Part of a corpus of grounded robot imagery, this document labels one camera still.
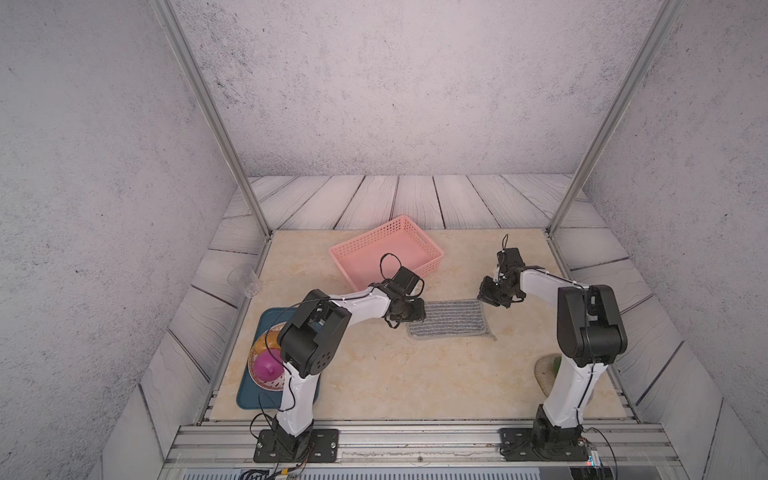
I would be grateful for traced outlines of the grey striped square dishcloth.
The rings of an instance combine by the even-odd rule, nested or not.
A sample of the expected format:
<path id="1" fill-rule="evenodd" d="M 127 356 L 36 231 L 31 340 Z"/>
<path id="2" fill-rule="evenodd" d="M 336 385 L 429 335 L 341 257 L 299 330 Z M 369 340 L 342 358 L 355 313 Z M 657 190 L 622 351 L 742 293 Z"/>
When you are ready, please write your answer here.
<path id="1" fill-rule="evenodd" d="M 425 303 L 424 320 L 407 324 L 408 335 L 416 340 L 458 337 L 491 337 L 488 321 L 478 300 L 431 301 Z"/>

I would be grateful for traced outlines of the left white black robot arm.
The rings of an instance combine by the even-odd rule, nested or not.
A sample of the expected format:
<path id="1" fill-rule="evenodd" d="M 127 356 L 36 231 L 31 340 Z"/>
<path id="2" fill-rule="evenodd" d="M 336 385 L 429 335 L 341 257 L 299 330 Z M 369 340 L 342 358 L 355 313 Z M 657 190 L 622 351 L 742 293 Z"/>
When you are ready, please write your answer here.
<path id="1" fill-rule="evenodd" d="M 319 378 L 335 357 L 347 328 L 371 319 L 382 319 L 392 329 L 423 321 L 423 288 L 424 280 L 400 265 L 393 275 L 383 276 L 362 291 L 332 296 L 315 289 L 297 304 L 278 311 L 277 316 L 285 316 L 287 321 L 275 340 L 263 335 L 254 343 L 258 352 L 249 358 L 247 368 L 254 381 L 282 381 L 276 415 L 265 417 L 267 432 L 279 447 L 293 456 L 309 447 Z"/>

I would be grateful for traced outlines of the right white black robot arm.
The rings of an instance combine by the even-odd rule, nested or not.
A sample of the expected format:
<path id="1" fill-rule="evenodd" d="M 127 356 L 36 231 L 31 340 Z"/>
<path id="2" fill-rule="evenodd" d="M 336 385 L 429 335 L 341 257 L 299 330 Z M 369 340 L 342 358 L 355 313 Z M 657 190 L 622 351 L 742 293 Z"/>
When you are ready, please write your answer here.
<path id="1" fill-rule="evenodd" d="M 504 237 L 492 276 L 483 278 L 477 299 L 504 308 L 533 295 L 556 307 L 561 363 L 553 388 L 538 406 L 530 428 L 499 431 L 508 461 L 585 460 L 585 408 L 601 375 L 628 347 L 613 289 L 585 285 L 524 263 Z"/>

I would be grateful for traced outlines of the pink plastic basket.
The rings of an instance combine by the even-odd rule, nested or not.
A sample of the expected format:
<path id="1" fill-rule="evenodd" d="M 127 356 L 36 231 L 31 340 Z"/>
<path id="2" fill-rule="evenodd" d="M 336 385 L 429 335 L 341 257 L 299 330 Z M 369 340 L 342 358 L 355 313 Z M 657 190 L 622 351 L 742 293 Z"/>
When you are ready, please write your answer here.
<path id="1" fill-rule="evenodd" d="M 352 291 L 390 278 L 398 261 L 421 278 L 435 272 L 443 250 L 410 217 L 401 215 L 329 249 Z"/>

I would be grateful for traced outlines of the patterned plate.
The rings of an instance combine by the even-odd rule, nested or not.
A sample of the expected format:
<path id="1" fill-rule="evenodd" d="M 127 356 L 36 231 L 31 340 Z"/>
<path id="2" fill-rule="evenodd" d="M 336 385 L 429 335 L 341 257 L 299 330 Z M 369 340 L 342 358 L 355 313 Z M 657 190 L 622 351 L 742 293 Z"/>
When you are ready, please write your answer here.
<path id="1" fill-rule="evenodd" d="M 286 380 L 278 345 L 278 336 L 284 325 L 279 323 L 258 335 L 249 352 L 248 376 L 258 387 L 267 391 L 282 390 Z"/>

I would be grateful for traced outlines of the teal tray mat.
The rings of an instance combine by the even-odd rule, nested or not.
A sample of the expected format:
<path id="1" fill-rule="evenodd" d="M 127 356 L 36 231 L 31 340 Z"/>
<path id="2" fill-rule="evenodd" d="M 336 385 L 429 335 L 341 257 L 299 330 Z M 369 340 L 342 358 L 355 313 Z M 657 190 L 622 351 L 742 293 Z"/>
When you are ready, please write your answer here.
<path id="1" fill-rule="evenodd" d="M 295 310 L 295 307 L 270 308 L 265 310 L 260 316 L 252 345 L 258 335 L 268 331 L 271 327 L 276 326 L 279 323 L 285 323 L 292 317 Z M 261 408 L 267 409 L 279 407 L 282 402 L 283 389 L 274 392 L 267 391 L 258 387 L 248 376 L 247 362 L 236 396 L 237 405 L 244 410 L 260 410 Z"/>

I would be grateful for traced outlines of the clear plastic cup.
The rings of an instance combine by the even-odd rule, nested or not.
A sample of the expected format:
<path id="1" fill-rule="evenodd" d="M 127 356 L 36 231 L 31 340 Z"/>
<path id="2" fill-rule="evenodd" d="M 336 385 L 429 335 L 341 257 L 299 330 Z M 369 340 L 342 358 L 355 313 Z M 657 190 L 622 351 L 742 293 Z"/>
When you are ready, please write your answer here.
<path id="1" fill-rule="evenodd" d="M 258 295 L 263 285 L 258 278 L 253 265 L 242 265 L 233 269 L 227 278 L 228 284 L 247 298 Z"/>

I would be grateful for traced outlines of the right aluminium frame post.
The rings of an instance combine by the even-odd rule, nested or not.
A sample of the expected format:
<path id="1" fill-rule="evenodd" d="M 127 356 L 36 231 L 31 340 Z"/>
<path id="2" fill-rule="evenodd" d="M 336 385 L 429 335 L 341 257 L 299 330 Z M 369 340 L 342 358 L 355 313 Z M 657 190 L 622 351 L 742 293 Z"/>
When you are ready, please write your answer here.
<path id="1" fill-rule="evenodd" d="M 553 239 L 557 231 L 564 226 L 565 219 L 576 202 L 579 191 L 585 186 L 594 171 L 611 136 L 629 108 L 636 90 L 639 88 L 656 55 L 663 46 L 666 37 L 675 25 L 684 4 L 685 2 L 682 0 L 665 0 L 661 2 L 658 14 L 652 22 L 634 60 L 631 62 L 594 138 L 579 162 L 571 182 L 565 190 L 562 201 L 545 228 L 548 238 Z"/>

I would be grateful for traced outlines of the aluminium frame post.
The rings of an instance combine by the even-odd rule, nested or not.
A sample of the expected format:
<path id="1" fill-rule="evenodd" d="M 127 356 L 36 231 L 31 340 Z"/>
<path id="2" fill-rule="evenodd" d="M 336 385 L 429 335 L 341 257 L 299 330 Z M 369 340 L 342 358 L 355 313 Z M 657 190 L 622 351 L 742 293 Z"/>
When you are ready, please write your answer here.
<path id="1" fill-rule="evenodd" d="M 594 171 L 611 136 L 629 108 L 636 90 L 639 88 L 656 55 L 663 46 L 666 37 L 675 25 L 684 4 L 685 2 L 682 0 L 665 0 L 661 2 L 658 14 L 652 22 L 634 60 L 631 62 L 594 138 L 579 162 L 571 182 L 565 190 L 562 201 L 545 228 L 548 238 L 553 239 L 557 231 L 564 226 L 565 219 L 576 202 L 579 191 L 585 186 Z"/>
<path id="2" fill-rule="evenodd" d="M 267 239 L 271 239 L 273 237 L 273 230 L 269 226 L 257 197 L 253 192 L 243 164 L 240 161 L 222 117 L 206 85 L 205 79 L 194 57 L 194 53 L 174 11 L 172 2 L 168 0 L 153 0 L 151 1 L 151 4 L 155 10 L 160 25 L 165 32 L 174 56 L 196 97 L 206 123 L 213 133 L 223 159 L 227 164 L 240 193 L 243 195 L 246 206 L 254 217 L 260 232 Z"/>

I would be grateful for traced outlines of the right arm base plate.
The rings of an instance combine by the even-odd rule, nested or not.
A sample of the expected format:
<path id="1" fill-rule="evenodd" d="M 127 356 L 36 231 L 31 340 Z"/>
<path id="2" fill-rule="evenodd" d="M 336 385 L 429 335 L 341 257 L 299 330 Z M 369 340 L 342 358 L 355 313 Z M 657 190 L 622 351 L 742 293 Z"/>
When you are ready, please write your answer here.
<path id="1" fill-rule="evenodd" d="M 508 462 L 586 462 L 589 449 L 576 429 L 503 428 L 500 454 Z"/>

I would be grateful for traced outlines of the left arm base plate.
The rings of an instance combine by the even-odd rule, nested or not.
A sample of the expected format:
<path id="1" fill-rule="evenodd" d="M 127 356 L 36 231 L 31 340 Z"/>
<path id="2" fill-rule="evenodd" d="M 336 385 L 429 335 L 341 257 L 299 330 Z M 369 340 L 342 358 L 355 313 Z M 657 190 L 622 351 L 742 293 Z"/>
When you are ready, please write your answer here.
<path id="1" fill-rule="evenodd" d="M 338 429 L 315 429 L 294 437 L 282 429 L 261 430 L 253 462 L 267 463 L 334 463 L 338 456 Z"/>

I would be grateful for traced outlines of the front aluminium rail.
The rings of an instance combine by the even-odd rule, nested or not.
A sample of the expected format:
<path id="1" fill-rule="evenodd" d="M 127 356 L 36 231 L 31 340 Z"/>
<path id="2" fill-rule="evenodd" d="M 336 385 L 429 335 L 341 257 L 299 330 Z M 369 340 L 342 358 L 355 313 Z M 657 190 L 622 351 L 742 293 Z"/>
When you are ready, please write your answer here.
<path id="1" fill-rule="evenodd" d="M 596 479 L 685 479 L 671 441 L 657 424 L 596 420 L 577 450 L 547 454 L 528 444 L 522 420 L 320 421 L 306 453 L 294 460 L 261 439 L 262 422 L 206 423 L 179 429 L 164 461 L 166 472 L 191 468 L 290 468 L 310 475 L 331 469 L 478 470 L 497 478 L 503 469 L 577 469 Z"/>

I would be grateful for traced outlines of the left aluminium frame post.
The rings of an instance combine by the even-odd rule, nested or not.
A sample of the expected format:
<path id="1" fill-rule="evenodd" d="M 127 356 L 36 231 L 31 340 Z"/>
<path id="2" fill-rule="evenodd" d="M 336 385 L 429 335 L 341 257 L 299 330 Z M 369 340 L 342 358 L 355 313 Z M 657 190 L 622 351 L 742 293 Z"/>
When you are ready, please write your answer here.
<path id="1" fill-rule="evenodd" d="M 257 197 L 253 192 L 243 164 L 240 161 L 222 117 L 206 85 L 205 79 L 194 57 L 194 53 L 174 11 L 172 2 L 168 0 L 153 0 L 151 1 L 151 4 L 155 10 L 160 25 L 165 32 L 174 56 L 196 97 L 206 123 L 213 133 L 223 159 L 227 164 L 240 193 L 243 195 L 246 206 L 254 217 L 260 232 L 267 239 L 271 239 L 273 237 L 273 230 L 269 226 Z"/>

